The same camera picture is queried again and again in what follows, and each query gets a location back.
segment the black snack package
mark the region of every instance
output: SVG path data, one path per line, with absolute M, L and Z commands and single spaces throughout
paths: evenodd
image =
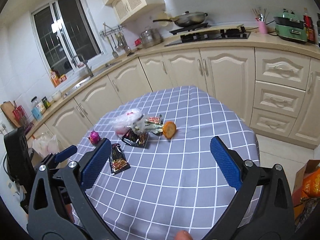
M 130 168 L 130 164 L 127 162 L 127 159 L 121 150 L 121 145 L 118 143 L 112 145 L 109 162 L 112 175 L 116 175 Z
M 147 139 L 147 135 L 145 133 L 141 135 L 136 135 L 132 131 L 132 129 L 129 129 L 122 137 L 122 141 L 124 143 L 133 147 L 144 147 L 146 139 Z

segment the blue gripper pad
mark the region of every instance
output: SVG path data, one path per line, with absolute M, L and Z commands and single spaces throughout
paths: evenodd
M 218 138 L 213 137 L 210 142 L 210 151 L 216 160 L 223 176 L 230 187 L 234 187 L 237 191 L 242 185 L 241 172 L 228 153 L 228 148 Z
M 100 171 L 106 164 L 111 154 L 111 142 L 103 138 L 94 151 L 87 152 L 79 161 L 80 168 L 80 187 L 83 190 L 93 187 Z
M 77 147 L 75 145 L 71 145 L 67 149 L 63 150 L 60 153 L 57 153 L 54 157 L 55 163 L 62 163 L 66 159 L 70 158 L 72 155 L 77 153 Z

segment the cutting board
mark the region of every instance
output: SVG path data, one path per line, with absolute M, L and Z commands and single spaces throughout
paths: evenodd
M 14 110 L 14 106 L 10 101 L 4 102 L 0 107 L 2 112 L 4 112 L 5 116 L 15 125 L 15 127 L 21 126 L 12 113 L 12 111 Z

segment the drawer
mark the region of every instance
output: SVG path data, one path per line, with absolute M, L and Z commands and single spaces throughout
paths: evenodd
M 305 91 L 283 85 L 256 81 L 255 108 L 298 117 Z
M 255 49 L 256 80 L 306 90 L 310 57 L 275 49 Z
M 251 127 L 288 137 L 296 118 L 273 112 L 253 109 Z

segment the gray tablecloth with white lines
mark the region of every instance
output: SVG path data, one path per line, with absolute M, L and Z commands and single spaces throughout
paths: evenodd
M 150 133 L 144 148 L 125 145 L 109 121 L 131 108 L 174 121 L 172 140 Z M 243 159 L 259 165 L 254 132 L 233 112 L 197 87 L 177 87 L 146 94 L 106 113 L 94 129 L 111 143 L 120 143 L 131 168 L 110 175 L 109 162 L 95 185 L 86 191 L 105 222 L 122 239 L 173 239 L 187 230 L 202 239 L 225 211 L 235 194 L 211 152 L 210 140 L 219 135 Z M 78 145 L 79 160 L 93 149 L 87 136 Z M 247 223 L 259 198 L 257 190 L 242 224 Z

